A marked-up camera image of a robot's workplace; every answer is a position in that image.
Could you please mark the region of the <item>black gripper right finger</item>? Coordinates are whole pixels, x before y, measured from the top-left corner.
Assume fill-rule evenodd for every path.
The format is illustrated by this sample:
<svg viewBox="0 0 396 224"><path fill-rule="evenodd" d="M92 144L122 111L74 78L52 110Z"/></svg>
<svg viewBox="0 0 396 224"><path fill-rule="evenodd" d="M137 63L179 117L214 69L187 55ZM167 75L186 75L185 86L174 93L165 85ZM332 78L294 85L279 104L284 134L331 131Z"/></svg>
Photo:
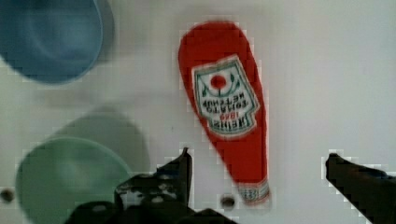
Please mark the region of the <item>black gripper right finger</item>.
<svg viewBox="0 0 396 224"><path fill-rule="evenodd" d="M372 224L395 224L395 177L331 153L326 179Z"/></svg>

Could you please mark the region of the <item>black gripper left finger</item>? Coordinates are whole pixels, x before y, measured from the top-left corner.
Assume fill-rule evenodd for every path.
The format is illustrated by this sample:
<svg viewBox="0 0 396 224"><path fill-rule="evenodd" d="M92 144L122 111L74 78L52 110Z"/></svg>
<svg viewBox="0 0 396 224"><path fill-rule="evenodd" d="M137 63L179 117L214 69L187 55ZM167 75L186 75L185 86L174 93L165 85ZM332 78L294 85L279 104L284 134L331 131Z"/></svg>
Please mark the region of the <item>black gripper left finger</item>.
<svg viewBox="0 0 396 224"><path fill-rule="evenodd" d="M189 208L192 157L185 147L152 175L119 184L114 201L78 206L64 224L237 224L213 209Z"/></svg>

